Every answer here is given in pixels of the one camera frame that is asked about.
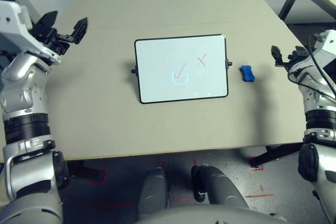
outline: red x mark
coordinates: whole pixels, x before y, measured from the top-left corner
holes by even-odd
[[[200,59],[200,58],[198,57],[199,64],[202,63],[204,67],[205,67],[205,65],[204,65],[203,59],[204,59],[205,56],[206,56],[206,54],[203,55],[202,59]]]

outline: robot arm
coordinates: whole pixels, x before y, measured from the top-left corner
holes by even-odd
[[[1,76],[4,171],[12,202],[0,213],[0,223],[62,223],[58,189],[66,186],[68,173],[62,153],[53,151],[45,86],[68,43],[82,40],[87,19],[78,21],[71,35],[60,35],[52,28],[57,12],[44,15],[32,28],[25,7],[0,1],[0,10],[0,33],[19,49]]]
[[[306,115],[300,175],[315,187],[315,195],[331,223],[336,223],[336,31],[315,35],[314,53],[297,47],[289,62],[272,46],[276,66],[299,86]]]

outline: whiteboard eraser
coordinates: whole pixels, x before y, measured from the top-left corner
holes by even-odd
[[[243,73],[243,80],[246,82],[253,82],[255,77],[252,73],[252,67],[250,65],[241,66],[241,72]]]

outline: floor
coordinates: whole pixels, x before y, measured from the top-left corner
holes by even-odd
[[[250,209],[280,214],[290,223],[328,224],[319,201],[311,193],[313,186],[297,172],[298,154],[265,164],[261,169],[251,168],[245,157],[264,150],[258,147],[88,160],[85,166],[105,170],[107,179],[101,183],[72,179],[60,192],[65,224],[134,223],[142,181],[147,171],[158,166],[164,167],[169,178],[170,207],[199,204],[193,198],[190,177],[194,163],[222,170]]]

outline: drawing on whiteboard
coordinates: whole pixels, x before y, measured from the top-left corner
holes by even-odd
[[[204,64],[204,62],[203,62],[203,60],[204,60],[204,57],[206,56],[206,54],[204,54],[203,55],[203,57],[202,57],[202,59],[200,59],[199,57],[198,57],[198,60],[199,60],[199,63],[198,64],[203,64],[203,66],[205,67],[205,64]]]
[[[183,65],[180,71],[172,72],[172,80],[177,85],[185,85],[188,82],[189,75],[184,71],[185,65],[187,65],[187,62]]]

